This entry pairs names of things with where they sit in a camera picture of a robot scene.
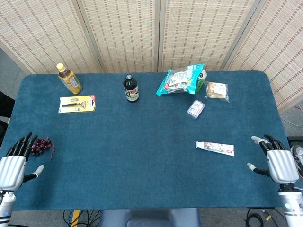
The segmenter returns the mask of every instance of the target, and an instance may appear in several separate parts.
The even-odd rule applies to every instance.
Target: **grey chair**
[[[103,210],[99,227],[200,227],[196,208]]]

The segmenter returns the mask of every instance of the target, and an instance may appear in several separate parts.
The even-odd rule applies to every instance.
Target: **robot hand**
[[[41,165],[34,173],[24,176],[31,147],[37,139],[37,136],[33,136],[29,140],[31,135],[30,132],[20,138],[0,161],[0,227],[8,226],[16,200],[14,191],[22,183],[38,177],[44,168]]]
[[[264,135],[268,140],[252,136],[266,156],[269,170],[258,169],[247,163],[249,169],[257,174],[269,176],[280,184],[278,194],[283,204],[289,227],[301,227],[303,223],[303,197],[294,183],[299,179],[292,153],[274,137]]]

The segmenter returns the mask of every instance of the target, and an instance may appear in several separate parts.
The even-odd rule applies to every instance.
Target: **can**
[[[195,94],[197,94],[200,90],[201,90],[201,87],[205,81],[207,77],[207,73],[205,70],[202,70],[202,72],[200,73],[198,79],[197,79],[197,85],[196,85],[196,91],[195,91]]]

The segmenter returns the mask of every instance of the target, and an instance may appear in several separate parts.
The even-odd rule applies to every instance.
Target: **woven screen panel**
[[[278,109],[303,94],[303,1],[268,0],[228,70],[260,70]]]
[[[31,73],[56,73],[60,62],[98,72],[71,0],[2,0],[0,27],[0,41]]]
[[[106,72],[155,71],[155,1],[82,3]]]
[[[166,0],[162,71],[219,70],[254,0]]]

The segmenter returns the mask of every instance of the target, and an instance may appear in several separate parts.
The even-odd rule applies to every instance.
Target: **bread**
[[[206,90],[207,96],[210,98],[226,98],[227,89],[225,84],[209,82]]]

